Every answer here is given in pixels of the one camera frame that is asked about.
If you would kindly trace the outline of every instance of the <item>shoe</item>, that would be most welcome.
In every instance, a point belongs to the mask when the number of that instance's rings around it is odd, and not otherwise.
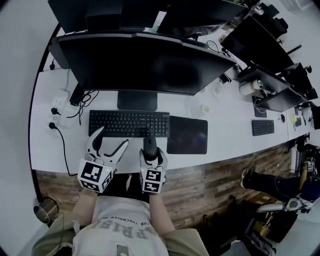
[[[252,175],[252,173],[254,173],[256,171],[256,166],[252,167],[251,169],[245,168],[242,173],[241,173],[241,182],[240,182],[240,186],[241,187],[245,187],[244,183],[245,183],[245,179],[249,178],[249,176]]]

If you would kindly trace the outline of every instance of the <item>power outlet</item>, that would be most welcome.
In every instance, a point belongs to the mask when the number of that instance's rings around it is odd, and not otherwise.
[[[56,126],[59,124],[59,120],[60,120],[61,115],[63,114],[63,108],[64,108],[64,105],[65,105],[68,97],[69,97],[69,93],[67,91],[65,91],[65,90],[57,91],[55,98],[52,101],[51,107],[48,111],[47,119],[45,122],[45,126],[47,128],[49,127],[49,123],[54,123]],[[56,108],[57,111],[61,115],[52,114],[51,113],[52,108]]]

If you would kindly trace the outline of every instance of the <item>jeans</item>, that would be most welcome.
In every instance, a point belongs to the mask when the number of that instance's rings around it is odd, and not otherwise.
[[[265,192],[286,203],[299,194],[300,178],[283,178],[253,172],[251,176],[245,178],[243,186],[246,189]]]
[[[140,185],[140,173],[132,173],[128,190],[126,189],[129,174],[115,174],[108,186],[98,196],[130,198],[149,203],[149,194],[143,193]]]

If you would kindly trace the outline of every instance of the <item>monitor stand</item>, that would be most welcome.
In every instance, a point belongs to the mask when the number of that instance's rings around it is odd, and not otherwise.
[[[117,107],[119,110],[156,111],[158,93],[153,91],[120,90]]]

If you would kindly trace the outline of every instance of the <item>black keyboard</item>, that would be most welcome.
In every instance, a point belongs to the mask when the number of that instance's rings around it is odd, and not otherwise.
[[[252,120],[251,124],[253,136],[275,133],[275,123],[273,120]]]
[[[105,126],[104,137],[169,137],[169,117],[167,112],[90,110],[89,136]]]

